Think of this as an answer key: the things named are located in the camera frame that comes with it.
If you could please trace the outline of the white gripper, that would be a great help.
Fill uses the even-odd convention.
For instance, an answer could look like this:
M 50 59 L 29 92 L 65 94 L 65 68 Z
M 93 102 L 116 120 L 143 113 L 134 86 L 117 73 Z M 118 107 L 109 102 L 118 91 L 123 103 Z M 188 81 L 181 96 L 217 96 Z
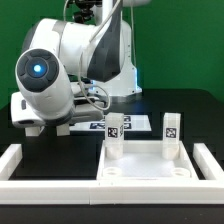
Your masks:
M 75 113 L 65 117 L 46 121 L 36 115 L 28 105 L 20 92 L 11 97 L 11 120 L 17 128 L 59 126 L 63 124 L 75 124 L 79 122 L 99 121 L 103 118 L 103 112 L 92 106 L 84 97 L 74 99 Z

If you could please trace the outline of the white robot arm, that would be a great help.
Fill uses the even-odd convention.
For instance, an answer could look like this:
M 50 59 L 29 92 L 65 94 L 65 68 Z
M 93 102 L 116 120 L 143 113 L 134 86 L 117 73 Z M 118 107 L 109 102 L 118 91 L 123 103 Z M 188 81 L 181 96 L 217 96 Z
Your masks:
M 122 9 L 136 0 L 75 0 L 74 22 L 45 18 L 26 35 L 11 98 L 16 127 L 100 120 L 112 99 L 141 92 L 131 59 L 131 28 Z

